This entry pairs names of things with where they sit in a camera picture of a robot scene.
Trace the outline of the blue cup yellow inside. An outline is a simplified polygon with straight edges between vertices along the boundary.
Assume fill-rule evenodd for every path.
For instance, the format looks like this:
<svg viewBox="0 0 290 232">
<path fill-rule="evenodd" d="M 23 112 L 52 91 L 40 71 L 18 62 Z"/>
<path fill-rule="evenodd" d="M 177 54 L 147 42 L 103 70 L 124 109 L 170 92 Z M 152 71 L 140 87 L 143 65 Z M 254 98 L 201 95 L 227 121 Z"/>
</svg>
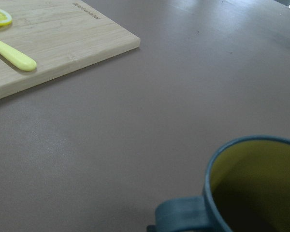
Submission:
<svg viewBox="0 0 290 232">
<path fill-rule="evenodd" d="M 149 232 L 290 232 L 290 140 L 255 135 L 220 147 L 199 196 L 155 210 Z"/>
</svg>

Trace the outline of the bamboo cutting board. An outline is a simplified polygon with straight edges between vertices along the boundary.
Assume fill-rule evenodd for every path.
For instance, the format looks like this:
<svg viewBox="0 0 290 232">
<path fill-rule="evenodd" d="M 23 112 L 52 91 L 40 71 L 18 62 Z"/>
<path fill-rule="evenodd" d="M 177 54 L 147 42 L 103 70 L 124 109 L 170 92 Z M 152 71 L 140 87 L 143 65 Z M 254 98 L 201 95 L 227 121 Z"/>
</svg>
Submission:
<svg viewBox="0 0 290 232">
<path fill-rule="evenodd" d="M 25 72 L 0 55 L 0 99 L 139 47 L 140 38 L 80 0 L 0 0 L 12 23 L 0 40 L 36 61 Z"/>
</svg>

